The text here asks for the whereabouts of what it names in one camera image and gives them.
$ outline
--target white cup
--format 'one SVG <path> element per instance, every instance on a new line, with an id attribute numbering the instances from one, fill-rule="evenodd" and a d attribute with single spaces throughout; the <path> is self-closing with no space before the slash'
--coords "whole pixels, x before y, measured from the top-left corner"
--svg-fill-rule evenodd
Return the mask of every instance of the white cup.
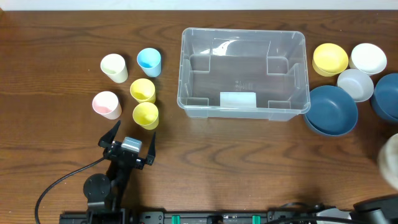
<path id="1" fill-rule="evenodd" d="M 368 75 L 381 73 L 387 66 L 385 53 L 374 44 L 357 45 L 349 58 L 349 67 L 361 70 Z"/>
<path id="2" fill-rule="evenodd" d="M 368 100 L 374 91 L 371 77 L 358 69 L 343 71 L 338 76 L 337 86 L 346 91 L 355 102 Z"/>
<path id="3" fill-rule="evenodd" d="M 109 54 L 101 61 L 101 70 L 112 81 L 122 83 L 127 80 L 128 72 L 124 58 L 118 54 Z"/>
<path id="4" fill-rule="evenodd" d="M 122 114 L 122 108 L 116 94 L 110 91 L 98 93 L 92 102 L 95 112 L 108 119 L 116 119 Z"/>
<path id="5" fill-rule="evenodd" d="M 398 190 L 398 134 L 393 135 L 383 146 L 377 164 L 384 179 Z"/>
<path id="6" fill-rule="evenodd" d="M 141 50 L 137 56 L 137 63 L 149 77 L 158 77 L 162 71 L 162 56 L 153 48 Z"/>

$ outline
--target clear plastic container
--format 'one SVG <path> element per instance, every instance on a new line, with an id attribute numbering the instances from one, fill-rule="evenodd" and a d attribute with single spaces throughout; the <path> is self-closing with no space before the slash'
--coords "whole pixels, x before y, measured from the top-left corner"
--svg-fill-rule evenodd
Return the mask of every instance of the clear plastic container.
<path id="1" fill-rule="evenodd" d="M 305 37 L 297 31 L 185 29 L 177 94 L 191 118 L 287 121 L 306 113 Z"/>

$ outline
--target green strip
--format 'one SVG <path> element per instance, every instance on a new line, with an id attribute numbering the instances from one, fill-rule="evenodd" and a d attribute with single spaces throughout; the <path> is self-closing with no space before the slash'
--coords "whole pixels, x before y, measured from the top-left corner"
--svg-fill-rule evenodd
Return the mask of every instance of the green strip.
<path id="1" fill-rule="evenodd" d="M 172 224 L 180 224 L 180 216 L 179 215 L 172 216 Z"/>
<path id="2" fill-rule="evenodd" d="M 259 215 L 253 215 L 253 224 L 261 224 L 261 217 Z"/>

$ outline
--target dark blue bowl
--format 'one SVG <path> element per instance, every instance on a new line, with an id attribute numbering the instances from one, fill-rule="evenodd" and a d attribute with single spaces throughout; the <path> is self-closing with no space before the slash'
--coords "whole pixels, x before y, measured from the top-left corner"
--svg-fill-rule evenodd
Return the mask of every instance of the dark blue bowl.
<path id="1" fill-rule="evenodd" d="M 349 133 L 358 121 L 358 109 L 350 95 L 335 86 L 320 86 L 310 92 L 311 109 L 304 114 L 307 126 L 324 136 Z"/>
<path id="2" fill-rule="evenodd" d="M 379 117 L 398 123 L 398 73 L 380 79 L 374 89 L 371 103 Z"/>

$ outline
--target brown wooden surface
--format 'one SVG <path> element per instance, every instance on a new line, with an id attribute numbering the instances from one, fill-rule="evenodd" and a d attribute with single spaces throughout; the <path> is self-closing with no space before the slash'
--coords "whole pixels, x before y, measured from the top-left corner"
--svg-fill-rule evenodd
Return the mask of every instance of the brown wooden surface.
<path id="1" fill-rule="evenodd" d="M 153 131 L 132 120 L 137 103 L 130 84 L 146 77 L 136 63 L 145 47 L 161 50 L 163 72 L 154 79 L 160 124 L 152 167 L 136 171 L 124 204 L 181 210 L 265 210 L 287 202 L 323 202 L 340 208 L 394 191 L 374 156 L 397 126 L 382 122 L 369 102 L 358 104 L 358 125 L 346 136 L 311 132 L 302 116 L 289 122 L 190 119 L 177 106 L 181 33 L 187 27 L 299 30 L 308 62 L 325 42 L 348 53 L 370 42 L 398 71 L 398 12 L 5 12 L 0 21 L 0 223 L 33 223 L 34 205 L 59 177 L 101 157 L 96 146 L 115 121 L 91 108 L 100 91 L 122 104 L 116 139 L 141 139 L 143 155 Z M 113 83 L 100 70 L 110 53 L 122 54 L 129 79 Z M 310 88 L 335 85 L 308 64 Z M 40 206 L 42 223 L 58 223 L 65 210 L 85 211 L 83 183 L 109 162 L 56 186 Z"/>

